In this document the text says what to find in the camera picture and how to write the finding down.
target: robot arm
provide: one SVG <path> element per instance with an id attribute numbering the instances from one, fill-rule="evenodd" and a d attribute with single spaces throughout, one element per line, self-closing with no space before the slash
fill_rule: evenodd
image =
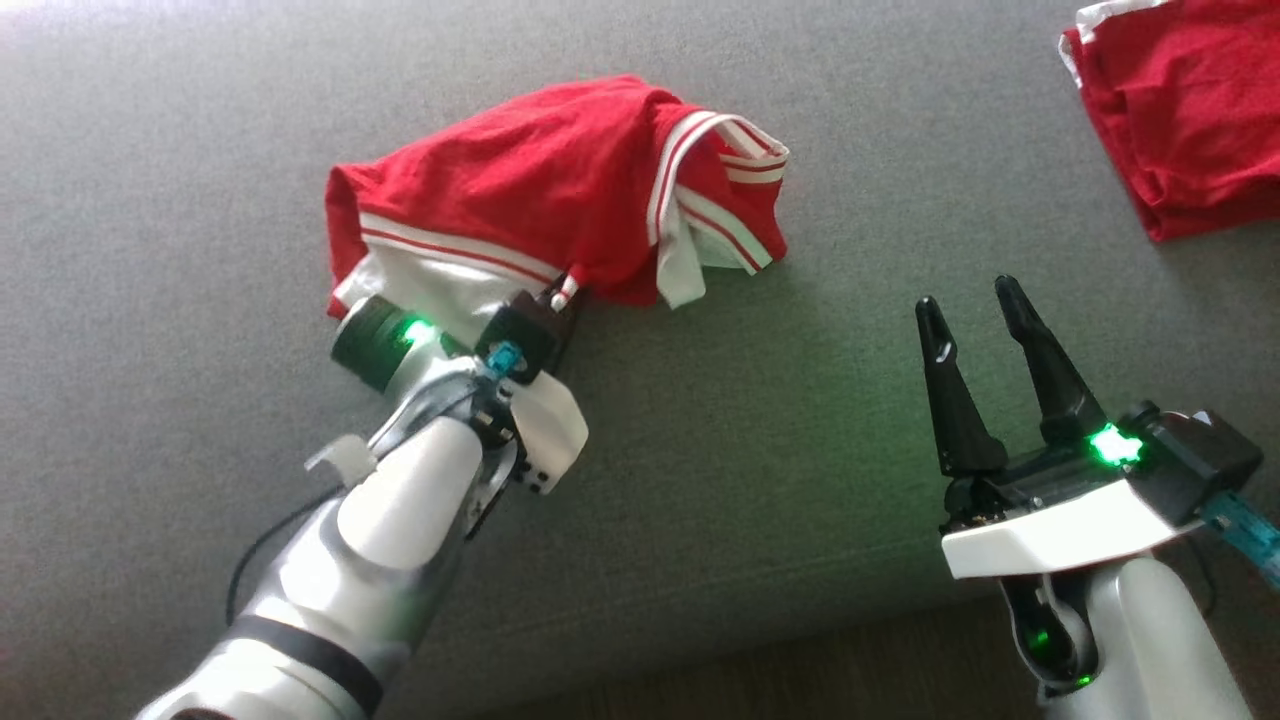
<path id="1" fill-rule="evenodd" d="M 196 671 L 138 720 L 370 717 L 507 484 L 550 492 L 586 442 L 572 395 L 543 372 L 564 340 L 553 315 L 517 297 L 481 340 L 484 359 L 451 359 L 425 319 L 376 296 L 352 307 L 334 359 L 396 411 L 367 443 L 347 436 L 308 462 L 333 465 L 343 491 Z"/>
<path id="2" fill-rule="evenodd" d="M 951 478 L 940 530 L 952 575 L 997 579 L 1048 717 L 1251 717 L 1187 588 L 1149 550 L 1203 521 L 1262 528 L 1245 541 L 1272 539 L 1245 550 L 1260 564 L 1275 557 L 1275 530 L 1234 495 L 1261 450 L 1207 411 L 1144 402 L 1111 424 L 1018 282 L 998 278 L 996 293 L 1027 355 L 1046 443 L 1014 459 L 982 423 L 937 301 L 916 305 Z"/>

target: black cable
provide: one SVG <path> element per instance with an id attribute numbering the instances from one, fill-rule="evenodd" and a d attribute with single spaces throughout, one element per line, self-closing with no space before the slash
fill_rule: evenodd
<path id="1" fill-rule="evenodd" d="M 1213 573 L 1208 569 L 1208 557 L 1204 556 L 1204 551 L 1196 542 L 1196 538 L 1187 536 L 1187 547 L 1196 556 L 1196 564 L 1199 565 L 1201 575 L 1204 577 L 1204 584 L 1208 587 L 1208 600 L 1204 601 L 1204 607 L 1201 609 L 1201 616 L 1208 620 L 1208 616 L 1217 607 L 1217 582 L 1213 580 Z"/>
<path id="2" fill-rule="evenodd" d="M 426 423 L 430 423 L 435 418 L 438 418 L 438 416 L 440 416 L 440 415 L 443 415 L 443 414 L 453 410 L 454 407 L 457 407 L 458 405 L 461 405 L 462 402 L 465 402 L 467 398 L 470 398 L 471 396 L 474 396 L 476 392 L 479 392 L 479 389 L 480 388 L 477 386 L 475 386 L 475 384 L 468 386 L 465 392 L 461 392 L 457 396 L 447 400 L 435 413 L 431 413 L 430 415 L 426 415 Z M 374 441 L 371 441 L 371 445 L 374 442 L 376 442 L 376 439 L 379 437 L 381 437 L 380 433 L 374 437 Z M 320 507 L 321 505 L 324 505 L 329 500 L 337 497 L 342 492 L 342 489 L 343 489 L 343 486 L 342 484 L 337 484 L 337 486 L 326 489 L 326 491 L 324 491 L 323 493 L 317 495 L 316 497 L 306 501 L 297 510 L 294 510 L 293 512 L 289 512 L 280 521 L 278 521 L 276 524 L 274 524 L 270 528 L 268 528 L 266 532 L 264 532 L 262 534 L 257 536 L 257 539 L 255 539 L 252 542 L 252 544 L 250 544 L 244 550 L 244 553 L 241 555 L 241 559 L 236 562 L 236 569 L 232 570 L 232 579 L 230 579 L 230 582 L 227 584 L 227 603 L 225 603 L 225 606 L 223 609 L 223 612 L 225 615 L 225 620 L 227 620 L 227 626 L 228 628 L 230 628 L 232 623 L 236 621 L 236 596 L 239 593 L 239 582 L 241 582 L 241 578 L 244 575 L 244 569 L 248 568 L 248 564 L 253 560 L 253 556 L 257 555 L 257 551 L 262 550 L 262 546 L 266 544 L 266 541 L 271 539 L 275 536 L 275 533 L 279 533 L 284 528 L 289 527 L 298 518 L 301 518 L 301 516 L 303 516 L 303 515 L 306 515 L 308 512 L 314 512 L 316 507 Z"/>
<path id="3" fill-rule="evenodd" d="M 337 497 L 338 493 L 342 492 L 342 488 L 343 488 L 342 484 L 337 484 L 324 491 L 324 493 L 308 500 L 301 507 L 285 515 L 284 519 L 268 528 L 265 533 L 257 536 L 257 539 L 253 541 L 253 543 L 244 550 L 244 553 L 241 555 L 239 561 L 236 562 L 236 569 L 232 570 L 230 583 L 227 584 L 225 614 L 227 614 L 228 628 L 230 628 L 232 623 L 236 621 L 236 594 L 239 592 L 241 578 L 244 575 L 244 569 L 248 568 L 250 561 L 252 561 L 253 556 L 257 555 L 257 551 L 262 550 L 262 546 L 266 544 L 266 541 L 271 539 L 271 537 L 274 537 L 275 533 L 279 533 L 284 528 L 289 527 L 298 518 L 315 511 L 316 507 L 320 507 L 329 500 Z"/>

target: gray couch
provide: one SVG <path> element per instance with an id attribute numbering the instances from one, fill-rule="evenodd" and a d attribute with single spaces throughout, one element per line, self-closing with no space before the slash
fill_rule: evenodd
<path id="1" fill-rule="evenodd" d="M 1080 3 L 0 14 L 0 707 L 127 716 L 177 682 L 243 546 L 316 489 L 302 459 L 381 418 L 326 359 L 329 167 L 577 77 L 639 73 L 786 142 L 791 254 L 680 311 L 589 309 L 563 372 L 581 464 L 497 509 L 384 717 L 989 591 L 938 551 L 927 292 L 1012 450 L 1036 409 L 1001 272 L 1107 409 L 1211 405 L 1280 457 L 1280 229 L 1146 240 L 1053 51 Z M 1280 516 L 1271 468 L 1251 497 Z M 1274 667 L 1274 596 L 1224 602 Z"/>

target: green led light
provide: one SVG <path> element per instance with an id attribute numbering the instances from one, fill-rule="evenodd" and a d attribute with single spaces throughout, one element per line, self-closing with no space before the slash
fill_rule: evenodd
<path id="1" fill-rule="evenodd" d="M 1048 637 L 1048 630 L 1027 630 L 1023 635 L 1027 641 L 1027 651 L 1039 661 L 1047 661 L 1053 655 L 1053 642 Z"/>
<path id="2" fill-rule="evenodd" d="M 1120 434 L 1115 425 L 1107 424 L 1101 432 L 1089 438 L 1089 445 L 1107 465 L 1124 465 L 1135 462 L 1142 451 L 1142 441 L 1128 438 Z"/>
<path id="3" fill-rule="evenodd" d="M 435 328 L 429 325 L 425 320 L 413 320 L 412 323 L 410 323 L 407 328 L 404 328 L 404 332 L 402 333 L 402 337 L 413 345 L 429 340 L 435 340 L 435 336 L 436 336 Z"/>

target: folded red shirt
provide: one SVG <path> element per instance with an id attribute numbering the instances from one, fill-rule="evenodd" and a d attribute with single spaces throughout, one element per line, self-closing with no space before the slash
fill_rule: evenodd
<path id="1" fill-rule="evenodd" d="M 1280 218 L 1280 1 L 1100 3 L 1059 51 L 1153 241 Z"/>
<path id="2" fill-rule="evenodd" d="M 376 292 L 467 342 L 511 291 L 562 273 L 605 300 L 690 302 L 704 265 L 755 274 L 786 254 L 773 206 L 787 155 L 635 77 L 517 97 L 333 169 L 330 313 Z"/>

